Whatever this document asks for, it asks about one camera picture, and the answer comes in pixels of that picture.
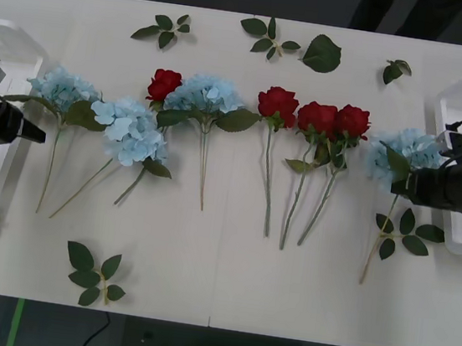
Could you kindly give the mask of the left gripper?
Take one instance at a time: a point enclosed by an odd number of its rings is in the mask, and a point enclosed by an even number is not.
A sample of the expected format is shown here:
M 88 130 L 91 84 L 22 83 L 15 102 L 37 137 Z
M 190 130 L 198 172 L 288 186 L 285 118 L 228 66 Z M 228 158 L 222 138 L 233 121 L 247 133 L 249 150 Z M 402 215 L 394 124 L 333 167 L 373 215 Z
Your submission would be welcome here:
M 21 138 L 35 143 L 45 143 L 46 133 L 28 119 L 23 119 L 22 111 L 16 106 L 0 98 L 0 145 L 12 142 L 20 129 Z

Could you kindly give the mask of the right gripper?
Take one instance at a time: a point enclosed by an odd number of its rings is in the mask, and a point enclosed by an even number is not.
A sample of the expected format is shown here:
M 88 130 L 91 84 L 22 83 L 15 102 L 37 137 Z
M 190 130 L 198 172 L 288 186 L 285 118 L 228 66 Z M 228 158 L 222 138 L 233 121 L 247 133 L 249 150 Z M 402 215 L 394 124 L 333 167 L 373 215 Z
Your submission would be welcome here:
M 410 199 L 413 204 L 444 207 L 444 172 L 437 168 L 413 170 L 408 180 L 393 182 L 392 194 Z

